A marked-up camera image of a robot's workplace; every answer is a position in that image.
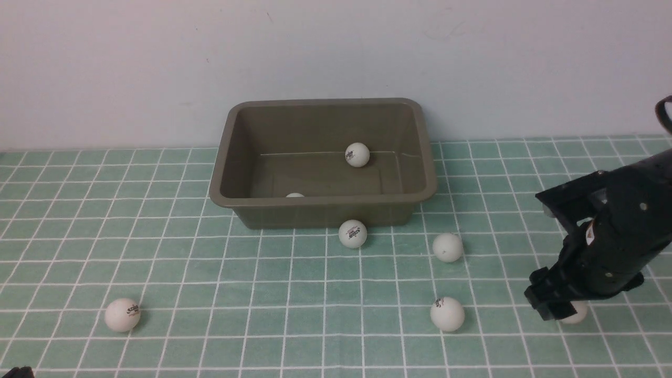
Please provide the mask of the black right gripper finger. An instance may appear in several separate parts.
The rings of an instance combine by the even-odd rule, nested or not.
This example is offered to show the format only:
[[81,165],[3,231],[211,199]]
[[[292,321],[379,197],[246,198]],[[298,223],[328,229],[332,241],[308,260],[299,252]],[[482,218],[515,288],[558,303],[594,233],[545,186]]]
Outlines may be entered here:
[[564,320],[574,315],[574,306],[565,296],[554,292],[540,292],[535,288],[527,288],[524,295],[544,321]]

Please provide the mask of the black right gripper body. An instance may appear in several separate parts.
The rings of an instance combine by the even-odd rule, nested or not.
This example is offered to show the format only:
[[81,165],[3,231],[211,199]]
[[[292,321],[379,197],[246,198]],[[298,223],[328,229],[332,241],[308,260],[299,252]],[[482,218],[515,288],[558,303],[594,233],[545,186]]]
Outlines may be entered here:
[[670,244],[670,217],[605,211],[568,234],[557,261],[530,277],[531,303],[603,300],[643,283],[641,270]]

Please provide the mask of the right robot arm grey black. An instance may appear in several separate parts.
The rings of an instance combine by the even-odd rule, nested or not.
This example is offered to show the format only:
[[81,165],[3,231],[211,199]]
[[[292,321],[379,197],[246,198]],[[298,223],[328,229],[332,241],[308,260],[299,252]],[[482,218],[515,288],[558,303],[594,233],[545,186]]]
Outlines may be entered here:
[[533,271],[524,292],[543,320],[645,282],[643,269],[670,245],[670,162],[667,150],[536,194],[567,233],[557,262]]

